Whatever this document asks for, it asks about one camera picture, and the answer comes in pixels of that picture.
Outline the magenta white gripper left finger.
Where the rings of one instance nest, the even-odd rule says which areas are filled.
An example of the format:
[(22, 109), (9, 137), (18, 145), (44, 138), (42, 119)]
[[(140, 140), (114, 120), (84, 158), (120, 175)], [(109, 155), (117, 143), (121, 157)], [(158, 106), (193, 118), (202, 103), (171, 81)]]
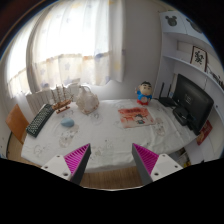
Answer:
[(79, 185), (90, 155), (91, 145), (86, 144), (76, 150), (73, 150), (65, 156), (54, 156), (42, 166), (42, 169)]

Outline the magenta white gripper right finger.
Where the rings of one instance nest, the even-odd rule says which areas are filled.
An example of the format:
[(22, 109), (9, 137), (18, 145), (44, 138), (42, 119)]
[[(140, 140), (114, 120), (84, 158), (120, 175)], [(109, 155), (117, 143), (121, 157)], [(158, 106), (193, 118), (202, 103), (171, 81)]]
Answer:
[(132, 144), (132, 155), (144, 185), (150, 184), (182, 169), (167, 154), (156, 154), (143, 146)]

